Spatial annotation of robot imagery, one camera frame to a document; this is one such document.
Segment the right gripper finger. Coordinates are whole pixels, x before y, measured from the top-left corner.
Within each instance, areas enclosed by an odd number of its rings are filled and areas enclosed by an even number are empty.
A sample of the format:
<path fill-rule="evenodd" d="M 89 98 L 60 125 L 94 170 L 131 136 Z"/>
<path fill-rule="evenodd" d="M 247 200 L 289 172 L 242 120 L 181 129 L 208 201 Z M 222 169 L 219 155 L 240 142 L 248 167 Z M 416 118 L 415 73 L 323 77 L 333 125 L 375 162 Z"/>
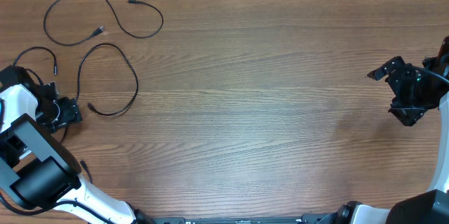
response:
<path fill-rule="evenodd" d="M 384 63 L 381 67 L 377 68 L 376 70 L 373 70 L 369 73 L 367 73 L 367 77 L 379 81 L 386 75 L 392 73 L 397 68 L 400 68 L 404 66 L 404 60 L 401 56 L 396 56 L 390 60 L 388 60 L 386 63 Z"/>
<path fill-rule="evenodd" d="M 404 126 L 413 126 L 427 111 L 421 107 L 392 107 L 389 112 L 392 113 Z"/>

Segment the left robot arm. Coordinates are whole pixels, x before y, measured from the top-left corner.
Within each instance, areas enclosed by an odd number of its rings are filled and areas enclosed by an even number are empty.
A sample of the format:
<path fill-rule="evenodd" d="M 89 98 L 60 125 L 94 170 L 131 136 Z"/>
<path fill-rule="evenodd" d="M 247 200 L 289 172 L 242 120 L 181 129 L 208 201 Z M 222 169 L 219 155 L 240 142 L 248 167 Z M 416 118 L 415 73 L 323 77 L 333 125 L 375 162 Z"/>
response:
<path fill-rule="evenodd" d="M 74 99 L 33 81 L 24 67 L 1 71 L 1 203 L 33 216 L 52 209 L 88 223 L 152 223 L 129 203 L 99 190 L 53 134 L 82 120 Z"/>

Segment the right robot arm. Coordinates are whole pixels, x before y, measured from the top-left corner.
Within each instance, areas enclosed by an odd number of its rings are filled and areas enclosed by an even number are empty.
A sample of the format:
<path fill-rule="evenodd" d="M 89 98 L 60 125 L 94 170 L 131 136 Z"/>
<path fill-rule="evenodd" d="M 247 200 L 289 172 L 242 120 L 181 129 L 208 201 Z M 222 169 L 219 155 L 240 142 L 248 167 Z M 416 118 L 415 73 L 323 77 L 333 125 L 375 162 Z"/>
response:
<path fill-rule="evenodd" d="M 357 201 L 343 204 L 336 212 L 320 219 L 320 223 L 447 223 L 448 222 L 448 37 L 438 55 L 425 58 L 417 67 L 396 56 L 367 77 L 385 79 L 394 93 L 389 112 L 404 126 L 413 126 L 428 110 L 441 115 L 441 139 L 435 172 L 428 190 L 379 209 Z"/>

